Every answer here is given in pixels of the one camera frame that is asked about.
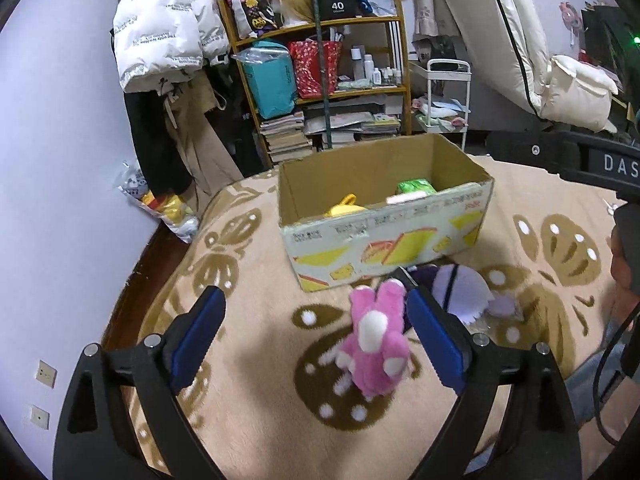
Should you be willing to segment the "purple plush toy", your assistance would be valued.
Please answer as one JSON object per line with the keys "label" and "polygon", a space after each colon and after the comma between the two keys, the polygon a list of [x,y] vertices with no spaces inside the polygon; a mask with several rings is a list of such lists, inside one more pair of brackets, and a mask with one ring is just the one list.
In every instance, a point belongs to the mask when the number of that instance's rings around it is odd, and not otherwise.
{"label": "purple plush toy", "polygon": [[485,279],[468,266],[429,264],[410,270],[409,274],[416,284],[431,292],[444,310],[465,325],[473,324],[483,314],[518,321],[522,317],[521,309],[511,296],[492,292]]}

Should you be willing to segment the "green tissue pack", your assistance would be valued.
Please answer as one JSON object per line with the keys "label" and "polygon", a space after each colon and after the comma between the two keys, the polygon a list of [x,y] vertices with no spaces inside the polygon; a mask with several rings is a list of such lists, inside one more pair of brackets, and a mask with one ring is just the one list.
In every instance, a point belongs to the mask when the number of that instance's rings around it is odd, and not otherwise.
{"label": "green tissue pack", "polygon": [[437,192],[436,188],[426,179],[411,179],[400,182],[397,185],[398,194],[408,194],[424,192],[426,195],[433,195]]}

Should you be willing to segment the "pink bunny plush toy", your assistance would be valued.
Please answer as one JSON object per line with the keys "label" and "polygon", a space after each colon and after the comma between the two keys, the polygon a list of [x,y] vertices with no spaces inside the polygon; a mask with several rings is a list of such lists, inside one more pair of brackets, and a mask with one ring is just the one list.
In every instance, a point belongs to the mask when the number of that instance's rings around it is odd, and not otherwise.
{"label": "pink bunny plush toy", "polygon": [[389,278],[378,285],[358,286],[349,295],[352,332],[337,352],[335,363],[352,376],[368,398],[395,390],[410,359],[405,337],[405,298],[401,281]]}

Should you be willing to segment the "yellow dog plush toy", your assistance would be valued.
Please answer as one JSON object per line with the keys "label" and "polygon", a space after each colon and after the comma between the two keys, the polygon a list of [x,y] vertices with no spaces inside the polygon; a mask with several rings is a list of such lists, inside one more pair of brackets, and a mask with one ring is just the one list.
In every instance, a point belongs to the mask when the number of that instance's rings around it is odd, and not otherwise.
{"label": "yellow dog plush toy", "polygon": [[367,208],[357,204],[357,196],[355,194],[347,194],[336,205],[332,206],[327,212],[328,218],[336,218],[346,216],[346,214],[356,214],[357,212],[366,211]]}

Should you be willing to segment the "white rolling cart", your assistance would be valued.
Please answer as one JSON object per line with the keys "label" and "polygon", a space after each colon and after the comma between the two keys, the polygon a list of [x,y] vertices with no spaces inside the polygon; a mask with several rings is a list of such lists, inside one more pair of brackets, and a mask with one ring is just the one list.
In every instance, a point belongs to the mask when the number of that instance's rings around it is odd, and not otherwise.
{"label": "white rolling cart", "polygon": [[456,58],[432,58],[425,66],[410,62],[413,117],[425,133],[453,134],[465,150],[471,115],[469,62]]}

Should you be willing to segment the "cream recliner chair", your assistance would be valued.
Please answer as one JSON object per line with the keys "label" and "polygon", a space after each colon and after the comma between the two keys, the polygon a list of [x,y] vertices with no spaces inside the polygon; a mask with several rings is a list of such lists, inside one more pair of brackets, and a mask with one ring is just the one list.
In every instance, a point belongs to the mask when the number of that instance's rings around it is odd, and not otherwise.
{"label": "cream recliner chair", "polygon": [[618,89],[600,68],[553,55],[534,0],[445,0],[473,72],[542,120],[614,133]]}

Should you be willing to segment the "cardboard box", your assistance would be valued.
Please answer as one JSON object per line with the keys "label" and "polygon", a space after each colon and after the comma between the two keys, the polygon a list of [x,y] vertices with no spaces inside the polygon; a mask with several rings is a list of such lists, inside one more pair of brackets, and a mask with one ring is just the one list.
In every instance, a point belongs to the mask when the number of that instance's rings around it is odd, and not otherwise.
{"label": "cardboard box", "polygon": [[[398,194],[405,180],[436,188]],[[473,247],[495,180],[440,134],[357,142],[279,167],[280,230],[304,292],[389,274]],[[347,194],[366,211],[328,218]]]}

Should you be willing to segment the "beige hanging trousers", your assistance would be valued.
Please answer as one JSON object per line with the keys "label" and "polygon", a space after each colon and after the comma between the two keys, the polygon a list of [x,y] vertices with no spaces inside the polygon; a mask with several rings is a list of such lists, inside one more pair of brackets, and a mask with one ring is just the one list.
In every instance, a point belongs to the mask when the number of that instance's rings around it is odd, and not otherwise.
{"label": "beige hanging trousers", "polygon": [[224,110],[204,70],[189,81],[175,84],[164,96],[166,126],[192,181],[180,198],[199,216],[227,185],[242,179],[227,148],[209,123],[206,113]]}

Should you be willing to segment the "stack of books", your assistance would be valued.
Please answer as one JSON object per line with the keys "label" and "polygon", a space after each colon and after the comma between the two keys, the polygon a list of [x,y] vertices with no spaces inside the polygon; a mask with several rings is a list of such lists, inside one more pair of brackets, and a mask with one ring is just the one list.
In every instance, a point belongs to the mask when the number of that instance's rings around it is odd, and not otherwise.
{"label": "stack of books", "polygon": [[302,112],[264,120],[259,133],[266,141],[268,155],[274,164],[300,159],[314,152],[312,141],[305,134]]}

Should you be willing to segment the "green pole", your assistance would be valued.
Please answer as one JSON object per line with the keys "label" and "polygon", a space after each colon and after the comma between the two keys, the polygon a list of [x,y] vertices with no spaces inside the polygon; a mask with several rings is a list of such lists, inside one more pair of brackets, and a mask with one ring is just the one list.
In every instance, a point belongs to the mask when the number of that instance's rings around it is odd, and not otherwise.
{"label": "green pole", "polygon": [[329,77],[328,71],[326,70],[326,55],[324,54],[324,41],[322,37],[322,26],[321,26],[321,18],[320,18],[320,8],[319,8],[319,0],[311,0],[312,8],[314,9],[314,27],[316,28],[316,37],[317,37],[317,49],[318,49],[318,62],[319,62],[319,72],[321,78],[321,96],[323,103],[323,117],[324,117],[324,125],[326,126],[326,148],[328,150],[332,150],[333,148],[333,140],[332,140],[332,127],[331,127],[331,113],[330,113],[330,103],[329,103]]}

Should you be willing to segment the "wooden shelf unit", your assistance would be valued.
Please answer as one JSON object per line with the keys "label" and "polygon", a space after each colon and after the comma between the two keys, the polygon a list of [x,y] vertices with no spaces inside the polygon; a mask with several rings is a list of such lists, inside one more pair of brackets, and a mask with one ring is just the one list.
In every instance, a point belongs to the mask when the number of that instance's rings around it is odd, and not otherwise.
{"label": "wooden shelf unit", "polygon": [[375,118],[336,116],[333,102],[400,96],[409,132],[406,28],[400,0],[218,0],[260,147],[270,164],[333,144],[334,130]]}

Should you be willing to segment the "colourful printed bag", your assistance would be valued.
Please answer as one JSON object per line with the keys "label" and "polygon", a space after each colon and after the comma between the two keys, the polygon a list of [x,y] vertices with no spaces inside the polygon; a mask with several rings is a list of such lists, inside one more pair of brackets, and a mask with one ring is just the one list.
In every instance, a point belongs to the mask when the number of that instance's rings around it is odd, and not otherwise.
{"label": "colourful printed bag", "polygon": [[240,39],[259,38],[279,28],[270,0],[226,0]]}

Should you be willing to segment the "wall socket lower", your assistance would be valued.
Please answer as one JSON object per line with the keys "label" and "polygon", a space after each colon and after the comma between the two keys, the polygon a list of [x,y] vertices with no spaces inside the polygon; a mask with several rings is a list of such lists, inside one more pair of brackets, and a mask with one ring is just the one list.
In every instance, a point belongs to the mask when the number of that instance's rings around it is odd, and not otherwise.
{"label": "wall socket lower", "polygon": [[50,414],[39,406],[31,405],[29,407],[29,419],[40,429],[48,430],[50,427]]}

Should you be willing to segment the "wall socket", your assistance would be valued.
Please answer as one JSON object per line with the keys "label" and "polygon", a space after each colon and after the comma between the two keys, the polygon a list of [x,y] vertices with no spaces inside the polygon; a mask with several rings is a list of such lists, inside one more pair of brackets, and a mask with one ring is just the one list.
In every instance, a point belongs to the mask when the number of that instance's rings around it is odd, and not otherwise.
{"label": "wall socket", "polygon": [[29,407],[29,419],[40,429],[48,430],[50,427],[50,414],[39,406],[31,405]]}
{"label": "wall socket", "polygon": [[38,362],[35,380],[44,386],[53,389],[58,371],[50,364],[40,360]]}

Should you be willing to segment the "wall socket upper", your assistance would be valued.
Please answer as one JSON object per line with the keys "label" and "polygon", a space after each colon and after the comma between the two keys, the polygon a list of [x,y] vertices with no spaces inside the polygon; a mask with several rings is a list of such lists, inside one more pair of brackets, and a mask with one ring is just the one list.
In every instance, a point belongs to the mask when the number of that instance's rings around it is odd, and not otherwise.
{"label": "wall socket upper", "polygon": [[44,386],[53,389],[58,371],[50,364],[40,360],[38,362],[35,380]]}

